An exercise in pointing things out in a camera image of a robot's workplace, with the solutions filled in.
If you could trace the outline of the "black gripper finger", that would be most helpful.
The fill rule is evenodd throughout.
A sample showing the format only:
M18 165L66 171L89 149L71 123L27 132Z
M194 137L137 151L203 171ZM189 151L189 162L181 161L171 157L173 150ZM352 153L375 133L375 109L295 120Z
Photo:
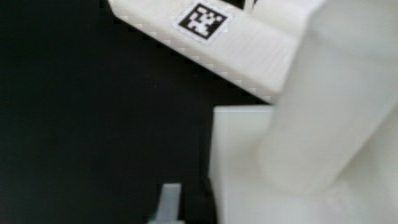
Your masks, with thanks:
M180 215L181 184L162 185L155 216L148 224L181 224Z

